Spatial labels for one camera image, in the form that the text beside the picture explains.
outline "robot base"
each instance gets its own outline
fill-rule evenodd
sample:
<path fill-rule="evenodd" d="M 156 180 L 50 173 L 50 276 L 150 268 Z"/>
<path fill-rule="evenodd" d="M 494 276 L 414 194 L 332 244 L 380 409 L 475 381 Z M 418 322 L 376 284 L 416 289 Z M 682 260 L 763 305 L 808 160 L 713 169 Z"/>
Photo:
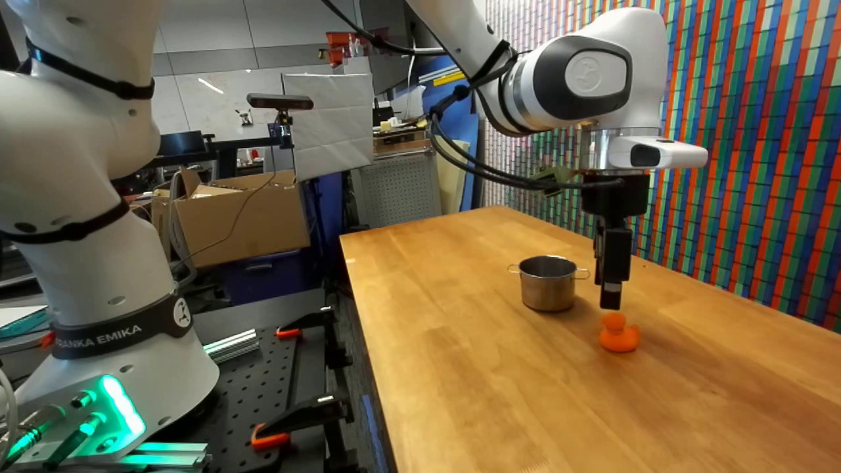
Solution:
<path fill-rule="evenodd" d="M 22 416 L 62 416 L 16 466 L 50 466 L 50 457 L 62 457 L 62 466 L 111 466 L 194 411 L 217 385 L 218 367 L 193 332 L 181 340 L 156 338 L 104 357 L 47 357 L 16 398 Z"/>

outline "multicolored backdrop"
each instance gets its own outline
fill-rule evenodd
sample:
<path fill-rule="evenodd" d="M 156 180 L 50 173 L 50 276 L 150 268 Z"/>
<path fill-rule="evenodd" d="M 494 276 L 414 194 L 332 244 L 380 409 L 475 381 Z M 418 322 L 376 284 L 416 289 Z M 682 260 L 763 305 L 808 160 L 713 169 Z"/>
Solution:
<path fill-rule="evenodd" d="M 652 180 L 636 256 L 841 332 L 839 0 L 486 0 L 515 49 L 644 7 L 671 39 L 666 135 L 709 151 L 703 171 Z M 519 173 L 566 166 L 587 130 L 508 141 L 486 159 Z M 592 235 L 579 194 L 486 188 L 503 202 Z"/>

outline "green light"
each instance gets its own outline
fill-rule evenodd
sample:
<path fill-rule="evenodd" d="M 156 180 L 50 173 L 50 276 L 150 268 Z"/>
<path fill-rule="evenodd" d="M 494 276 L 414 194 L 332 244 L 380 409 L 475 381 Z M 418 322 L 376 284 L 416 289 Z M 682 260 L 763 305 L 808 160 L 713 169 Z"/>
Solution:
<path fill-rule="evenodd" d="M 114 403 L 114 409 L 121 414 L 121 418 L 129 427 L 133 437 L 140 437 L 144 431 L 144 424 L 136 416 L 123 385 L 117 381 L 114 377 L 104 377 L 104 390 L 106 390 L 108 401 Z"/>
<path fill-rule="evenodd" d="M 27 451 L 33 451 L 42 440 L 41 428 L 29 428 L 16 444 L 8 451 L 8 461 L 20 461 Z"/>
<path fill-rule="evenodd" d="M 80 431 L 84 434 L 84 437 L 92 437 L 92 434 L 98 434 L 98 428 L 106 424 L 106 416 L 101 416 L 101 414 L 96 414 L 92 418 L 88 418 L 83 427 L 80 427 Z"/>

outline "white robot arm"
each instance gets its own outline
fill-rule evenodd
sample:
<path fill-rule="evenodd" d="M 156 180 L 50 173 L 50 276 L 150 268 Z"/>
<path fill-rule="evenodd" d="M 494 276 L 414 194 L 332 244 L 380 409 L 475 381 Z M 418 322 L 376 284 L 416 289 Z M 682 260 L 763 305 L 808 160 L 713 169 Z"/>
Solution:
<path fill-rule="evenodd" d="M 663 130 L 669 45 L 656 10 L 621 8 L 519 55 L 474 0 L 407 0 L 475 87 L 490 123 L 511 137 L 594 122 L 615 131 L 592 169 L 692 169 L 708 151 L 652 141 Z"/>
<path fill-rule="evenodd" d="M 648 214 L 649 171 L 695 169 L 708 151 L 659 137 L 669 83 L 666 24 L 621 8 L 519 55 L 474 0 L 407 0 L 479 92 L 490 123 L 511 137 L 592 122 L 600 131 L 585 173 L 585 210 L 596 215 L 600 305 L 621 307 L 634 238 L 625 219 Z"/>
<path fill-rule="evenodd" d="M 164 4 L 8 7 L 27 26 L 33 75 L 0 71 L 0 233 L 33 265 L 55 330 L 52 355 L 16 398 L 25 416 L 50 405 L 68 414 L 42 448 L 71 440 L 66 428 L 76 427 L 117 440 L 104 453 L 92 453 L 98 440 L 76 453 L 42 451 L 42 461 L 121 457 L 218 381 L 159 233 L 129 214 L 111 185 L 150 163 L 160 145 L 150 67 Z M 75 411 L 71 401 L 96 403 Z"/>

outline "wooden table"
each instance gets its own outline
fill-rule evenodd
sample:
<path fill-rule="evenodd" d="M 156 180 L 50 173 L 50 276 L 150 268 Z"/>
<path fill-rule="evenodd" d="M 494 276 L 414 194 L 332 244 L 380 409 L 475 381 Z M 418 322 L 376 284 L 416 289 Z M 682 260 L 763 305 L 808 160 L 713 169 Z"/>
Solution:
<path fill-rule="evenodd" d="M 634 260 L 634 355 L 596 347 L 596 288 L 521 305 L 515 265 L 592 243 L 486 209 L 343 238 L 402 473 L 841 470 L 841 338 Z"/>

